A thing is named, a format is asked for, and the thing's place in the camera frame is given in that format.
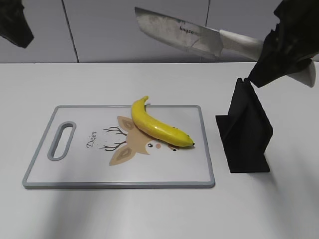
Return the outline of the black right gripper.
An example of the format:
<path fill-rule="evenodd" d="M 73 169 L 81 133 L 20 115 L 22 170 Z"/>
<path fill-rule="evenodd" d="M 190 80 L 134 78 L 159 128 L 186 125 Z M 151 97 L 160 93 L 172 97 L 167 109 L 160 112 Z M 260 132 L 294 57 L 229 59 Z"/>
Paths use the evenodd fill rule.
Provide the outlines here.
<path fill-rule="evenodd" d="M 316 81 L 312 58 L 319 53 L 319 2 L 283 0 L 274 10 L 280 20 L 266 36 L 248 79 L 258 88 L 290 75 L 308 87 Z"/>

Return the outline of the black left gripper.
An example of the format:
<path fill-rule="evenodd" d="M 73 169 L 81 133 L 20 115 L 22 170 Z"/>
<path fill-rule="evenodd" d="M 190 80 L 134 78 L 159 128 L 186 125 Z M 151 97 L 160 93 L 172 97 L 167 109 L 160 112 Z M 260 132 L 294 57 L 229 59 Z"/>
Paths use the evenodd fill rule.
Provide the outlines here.
<path fill-rule="evenodd" d="M 25 19 L 21 0 L 0 1 L 0 36 L 20 48 L 27 48 L 34 35 Z"/>

